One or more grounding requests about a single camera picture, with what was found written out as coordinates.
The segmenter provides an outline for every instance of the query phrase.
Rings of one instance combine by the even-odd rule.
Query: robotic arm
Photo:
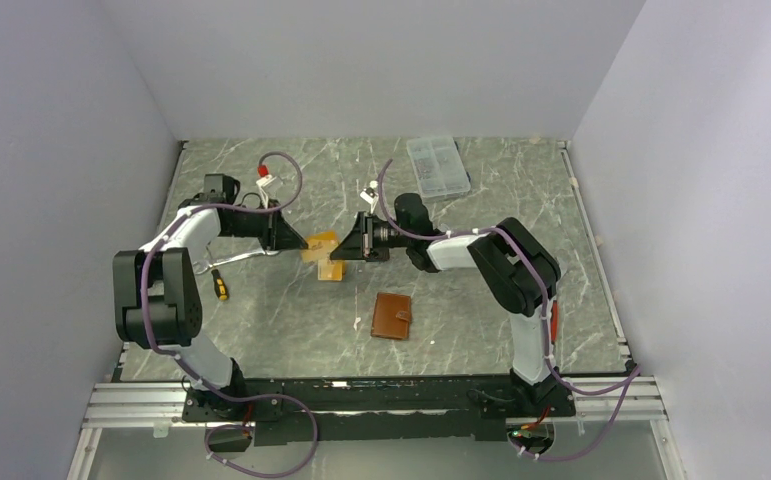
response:
[[[205,176],[203,192],[184,201],[176,220],[181,227],[153,257],[149,282],[162,282],[163,293],[149,296],[150,318],[159,348],[176,352],[203,379],[233,397],[246,396],[243,374],[237,363],[217,349],[201,331],[202,304],[192,268],[192,258],[201,258],[208,244],[221,237],[257,238],[265,250],[304,249],[307,244],[283,218],[281,211],[253,214],[210,208],[192,213],[205,204],[233,204],[240,182],[222,174]],[[268,207],[276,205],[267,199]],[[114,257],[114,304],[117,334],[123,341],[149,349],[140,298],[141,267],[160,234],[139,250],[121,251]],[[202,399],[221,416],[232,416],[240,404],[230,405],[190,378]]]
[[[434,228],[429,212],[415,193],[399,195],[394,201],[397,225],[410,233],[442,235]],[[497,225],[515,240],[538,271],[554,302],[556,284],[562,272],[558,262],[514,218]],[[435,241],[408,238],[368,212],[359,212],[352,231],[332,252],[333,260],[381,262],[391,248],[405,248],[412,264],[421,271],[436,273],[455,268],[477,268],[497,302],[509,312],[514,341],[513,381],[521,383],[530,403],[540,402],[557,385],[544,361],[544,339],[539,307],[541,290],[514,251],[497,233],[464,235]],[[553,363],[553,338],[550,359]]]

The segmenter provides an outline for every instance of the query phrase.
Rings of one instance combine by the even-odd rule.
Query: clear plastic box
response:
[[[470,191],[470,178],[453,137],[415,138],[406,147],[423,200],[459,197]]]

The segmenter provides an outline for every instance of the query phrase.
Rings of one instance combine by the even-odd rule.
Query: table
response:
[[[284,211],[303,236],[335,230],[343,238],[366,207],[361,187],[389,158],[386,198],[417,191],[406,138],[260,138],[195,140],[185,144],[171,185],[165,225],[179,203],[202,191],[206,173],[225,173],[255,190],[256,161],[265,152],[292,155],[304,172],[299,200]],[[556,358],[563,373],[623,370],[606,292],[600,279],[569,174],[552,139],[457,138],[472,188],[467,196],[430,203],[433,223],[453,229],[520,219],[559,260],[561,320]],[[268,160],[284,180],[293,170]],[[219,238],[215,257],[248,250],[254,239]],[[428,274],[403,252],[386,263],[351,262],[342,282],[317,280],[314,265],[296,251],[220,268],[230,299],[219,302],[210,275],[197,277],[203,329],[235,358],[248,377],[340,377],[505,373],[511,367],[508,314],[473,269]],[[405,341],[372,338],[378,292],[412,297],[413,322]],[[130,348],[122,380],[171,380],[182,373],[167,358]]]

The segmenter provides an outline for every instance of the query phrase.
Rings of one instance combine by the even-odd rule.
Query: leather wallet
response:
[[[411,297],[395,293],[379,293],[373,307],[370,335],[405,340],[411,325]]]

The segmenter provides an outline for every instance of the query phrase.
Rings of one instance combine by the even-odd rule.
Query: brown wallet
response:
[[[395,293],[376,295],[376,306],[373,307],[373,326],[370,329],[371,336],[405,340],[409,337],[410,324],[411,297]]]

